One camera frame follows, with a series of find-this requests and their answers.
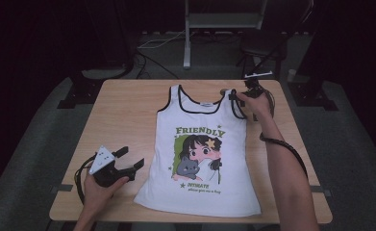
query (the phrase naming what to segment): black trim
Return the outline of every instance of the black trim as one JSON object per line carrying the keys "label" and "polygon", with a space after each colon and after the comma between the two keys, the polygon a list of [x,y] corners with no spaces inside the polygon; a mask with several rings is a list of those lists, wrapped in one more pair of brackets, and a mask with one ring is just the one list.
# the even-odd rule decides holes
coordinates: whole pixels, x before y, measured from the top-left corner
{"label": "black trim", "polygon": [[[232,89],[232,92],[230,92],[230,94],[233,94],[233,95],[236,95],[236,90],[235,89]],[[233,115],[236,117],[236,118],[239,118],[239,119],[247,119],[247,115],[245,115],[245,113],[242,111],[241,109],[241,106],[239,105],[238,101],[236,99],[232,99],[230,100],[232,102],[232,111],[233,111]],[[238,108],[238,110],[240,111],[241,115],[237,115],[236,113],[236,109],[235,109],[235,103],[236,103],[236,106]]]}
{"label": "black trim", "polygon": [[161,111],[164,111],[165,109],[167,109],[167,107],[169,107],[169,104],[170,104],[170,100],[172,99],[172,87],[169,88],[169,96],[167,98],[167,103],[166,105],[162,108],[162,109],[159,109],[158,112],[161,112]]}
{"label": "black trim", "polygon": [[213,112],[210,112],[210,113],[205,113],[205,112],[191,112],[191,111],[188,111],[186,109],[184,109],[184,107],[182,106],[182,102],[181,102],[181,92],[192,102],[192,103],[195,103],[195,104],[198,104],[200,105],[199,102],[193,100],[185,91],[184,89],[182,88],[182,85],[179,85],[178,87],[178,100],[179,100],[179,107],[181,108],[181,110],[185,113],[189,113],[189,114],[205,114],[205,115],[211,115],[211,114],[215,114],[218,112],[218,110],[220,109],[220,104],[221,102],[223,101],[224,97],[226,96],[226,93],[223,92],[223,96],[221,97],[220,100],[218,101],[215,101],[213,102],[214,105],[217,105],[217,108],[213,111]]}

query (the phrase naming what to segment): handheld controller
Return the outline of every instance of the handheld controller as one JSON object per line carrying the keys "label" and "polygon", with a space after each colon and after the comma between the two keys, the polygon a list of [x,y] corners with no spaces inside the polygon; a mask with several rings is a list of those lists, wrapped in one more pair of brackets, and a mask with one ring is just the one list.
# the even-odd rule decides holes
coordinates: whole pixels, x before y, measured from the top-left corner
{"label": "handheld controller", "polygon": [[99,186],[107,188],[123,176],[128,176],[130,178],[129,181],[135,180],[137,170],[144,166],[144,159],[125,169],[116,169],[114,166],[115,157],[120,158],[127,153],[128,146],[113,153],[103,145],[100,147],[89,170],[89,173],[94,176],[95,182]]}
{"label": "handheld controller", "polygon": [[[260,95],[265,93],[265,96],[268,99],[270,112],[272,116],[274,116],[275,101],[272,93],[269,92],[269,90],[263,88],[257,78],[247,78],[247,80],[244,81],[244,84],[247,87],[247,91],[243,92],[243,94],[247,95],[248,97],[258,98]],[[230,99],[238,100],[235,95],[230,95],[229,97]],[[239,102],[241,107],[245,106],[243,101],[239,100]],[[256,115],[253,115],[253,120],[257,121]]]}

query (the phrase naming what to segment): wooden table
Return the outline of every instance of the wooden table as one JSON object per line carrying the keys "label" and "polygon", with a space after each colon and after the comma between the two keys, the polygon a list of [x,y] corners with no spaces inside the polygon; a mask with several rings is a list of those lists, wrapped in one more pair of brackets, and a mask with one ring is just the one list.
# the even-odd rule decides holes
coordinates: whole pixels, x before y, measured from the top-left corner
{"label": "wooden table", "polygon": [[[133,202],[138,190],[148,177],[154,156],[157,110],[166,105],[169,87],[181,84],[196,101],[216,101],[221,89],[245,91],[241,80],[107,80],[94,104],[88,122],[73,154],[62,184],[74,185],[74,172],[104,144],[110,151],[129,146],[129,154],[117,164],[128,167],[141,158],[145,166],[137,173],[136,180],[117,192],[99,220],[104,221],[156,221],[156,222],[231,222],[231,223],[278,223],[264,142],[259,140],[261,126],[251,114],[247,123],[246,159],[252,183],[260,201],[262,214],[246,218],[214,218],[172,214],[147,209]],[[276,100],[275,120],[286,141],[301,155],[309,174],[310,184],[319,186],[311,160],[302,142],[298,128],[281,86],[273,80],[261,80]],[[322,192],[313,193],[313,202],[319,223],[329,223],[332,213]],[[53,220],[76,220],[82,203],[75,187],[71,192],[58,192],[50,210]]]}

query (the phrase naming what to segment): cartoon girl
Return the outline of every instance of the cartoon girl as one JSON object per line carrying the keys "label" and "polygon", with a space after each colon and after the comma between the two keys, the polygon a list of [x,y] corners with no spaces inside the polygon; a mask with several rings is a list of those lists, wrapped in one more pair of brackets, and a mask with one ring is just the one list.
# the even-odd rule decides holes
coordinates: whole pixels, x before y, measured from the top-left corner
{"label": "cartoon girl", "polygon": [[[200,170],[195,174],[195,180],[214,181],[219,184],[220,146],[221,141],[218,138],[211,138],[207,135],[190,135],[183,142],[179,158],[180,160],[188,158],[191,161],[198,162]],[[174,180],[187,179],[178,174],[173,175],[172,178]]]}

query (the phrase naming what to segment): table leg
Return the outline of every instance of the table leg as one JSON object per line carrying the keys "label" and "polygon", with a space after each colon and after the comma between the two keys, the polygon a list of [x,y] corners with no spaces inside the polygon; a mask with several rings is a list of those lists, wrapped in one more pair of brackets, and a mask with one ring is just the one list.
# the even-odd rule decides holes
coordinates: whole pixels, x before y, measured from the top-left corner
{"label": "table leg", "polygon": [[188,0],[185,0],[185,56],[184,69],[190,68],[190,28],[188,20]]}

